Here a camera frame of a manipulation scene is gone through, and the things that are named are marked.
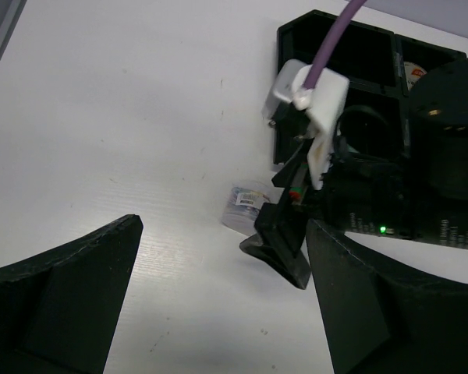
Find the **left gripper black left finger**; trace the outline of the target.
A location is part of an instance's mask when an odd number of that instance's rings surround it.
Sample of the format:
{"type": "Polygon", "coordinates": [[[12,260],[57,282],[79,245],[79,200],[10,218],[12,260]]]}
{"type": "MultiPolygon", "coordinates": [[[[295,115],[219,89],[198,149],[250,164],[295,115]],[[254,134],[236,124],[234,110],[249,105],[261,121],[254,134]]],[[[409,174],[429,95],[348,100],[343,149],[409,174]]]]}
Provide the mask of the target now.
{"type": "Polygon", "coordinates": [[[126,215],[0,268],[0,373],[102,373],[143,223],[126,215]]]}

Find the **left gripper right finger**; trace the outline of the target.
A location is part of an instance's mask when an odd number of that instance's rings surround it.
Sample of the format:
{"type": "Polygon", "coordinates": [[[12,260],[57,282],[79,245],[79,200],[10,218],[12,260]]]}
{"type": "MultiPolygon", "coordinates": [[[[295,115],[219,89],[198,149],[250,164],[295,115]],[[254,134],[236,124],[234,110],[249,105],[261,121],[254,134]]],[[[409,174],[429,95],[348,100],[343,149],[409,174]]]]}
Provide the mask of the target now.
{"type": "Polygon", "coordinates": [[[468,373],[468,284],[391,259],[319,221],[307,249],[336,373],[468,373]]]}

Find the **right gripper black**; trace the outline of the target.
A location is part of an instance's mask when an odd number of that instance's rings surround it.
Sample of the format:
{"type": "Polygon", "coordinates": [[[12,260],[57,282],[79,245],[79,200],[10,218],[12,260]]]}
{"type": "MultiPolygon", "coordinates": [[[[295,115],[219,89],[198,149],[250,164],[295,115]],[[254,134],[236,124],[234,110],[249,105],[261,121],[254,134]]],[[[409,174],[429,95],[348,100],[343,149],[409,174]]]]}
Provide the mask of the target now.
{"type": "Polygon", "coordinates": [[[301,144],[272,180],[289,192],[263,204],[255,234],[239,244],[298,289],[311,275],[301,250],[308,217],[340,231],[468,249],[468,101],[435,101],[410,112],[414,148],[405,168],[351,153],[342,124],[353,112],[380,118],[364,106],[344,109],[321,190],[311,185],[301,144]]]}

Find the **silver tape roll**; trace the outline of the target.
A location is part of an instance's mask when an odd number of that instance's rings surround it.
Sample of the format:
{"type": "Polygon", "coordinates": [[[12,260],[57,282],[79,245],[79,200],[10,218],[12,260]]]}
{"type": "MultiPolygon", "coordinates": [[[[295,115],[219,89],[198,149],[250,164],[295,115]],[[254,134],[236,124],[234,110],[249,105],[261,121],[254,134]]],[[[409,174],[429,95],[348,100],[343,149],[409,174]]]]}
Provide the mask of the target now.
{"type": "Polygon", "coordinates": [[[265,203],[277,203],[281,189],[254,180],[240,180],[232,185],[221,222],[240,234],[255,234],[254,223],[265,203]]]}

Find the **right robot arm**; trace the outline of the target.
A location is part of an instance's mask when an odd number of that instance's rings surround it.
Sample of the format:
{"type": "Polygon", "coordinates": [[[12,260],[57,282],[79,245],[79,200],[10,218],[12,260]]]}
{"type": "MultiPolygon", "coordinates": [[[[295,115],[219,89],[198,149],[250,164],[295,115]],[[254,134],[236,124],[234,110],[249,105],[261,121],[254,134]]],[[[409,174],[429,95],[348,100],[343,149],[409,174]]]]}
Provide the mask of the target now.
{"type": "Polygon", "coordinates": [[[373,235],[468,250],[468,58],[431,70],[408,97],[398,132],[376,108],[346,106],[345,94],[307,109],[316,130],[275,176],[278,203],[263,205],[241,250],[303,289],[310,264],[307,222],[339,233],[373,235]]]}

